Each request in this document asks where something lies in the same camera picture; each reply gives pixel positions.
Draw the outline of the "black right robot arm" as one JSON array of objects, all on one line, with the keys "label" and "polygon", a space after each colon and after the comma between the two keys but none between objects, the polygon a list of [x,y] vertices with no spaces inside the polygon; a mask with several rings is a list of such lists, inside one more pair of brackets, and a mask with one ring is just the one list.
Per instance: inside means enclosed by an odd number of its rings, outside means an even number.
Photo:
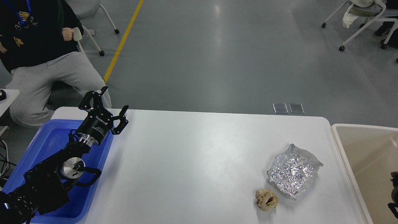
[{"label": "black right robot arm", "polygon": [[388,203],[388,207],[391,210],[392,214],[394,214],[395,218],[398,218],[398,172],[391,172],[392,179],[390,180],[393,184],[393,190],[391,193],[392,203]]}]

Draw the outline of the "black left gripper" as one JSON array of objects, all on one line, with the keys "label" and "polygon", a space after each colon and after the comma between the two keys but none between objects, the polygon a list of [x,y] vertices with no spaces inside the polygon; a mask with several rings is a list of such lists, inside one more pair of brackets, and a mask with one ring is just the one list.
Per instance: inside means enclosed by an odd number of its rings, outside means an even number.
[{"label": "black left gripper", "polygon": [[[99,91],[88,91],[78,105],[78,108],[87,111],[88,115],[76,130],[76,135],[80,142],[84,142],[88,146],[99,146],[109,131],[113,135],[118,135],[128,124],[126,118],[128,105],[123,106],[116,116],[104,107],[102,96],[107,89],[108,86],[104,86]],[[114,126],[114,121],[117,120],[119,121],[118,125]]]}]

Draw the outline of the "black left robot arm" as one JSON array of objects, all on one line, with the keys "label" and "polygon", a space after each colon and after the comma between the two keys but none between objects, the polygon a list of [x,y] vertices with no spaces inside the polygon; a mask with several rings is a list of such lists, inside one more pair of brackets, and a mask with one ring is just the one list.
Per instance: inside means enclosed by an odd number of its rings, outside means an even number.
[{"label": "black left robot arm", "polygon": [[104,106],[102,96],[108,87],[85,94],[79,108],[88,115],[78,129],[70,131],[65,148],[24,173],[24,184],[10,193],[1,192],[3,224],[29,224],[36,212],[56,211],[70,201],[73,187],[90,187],[101,176],[98,168],[87,167],[82,160],[92,146],[99,146],[109,132],[118,135],[128,124],[125,105],[118,116]]}]

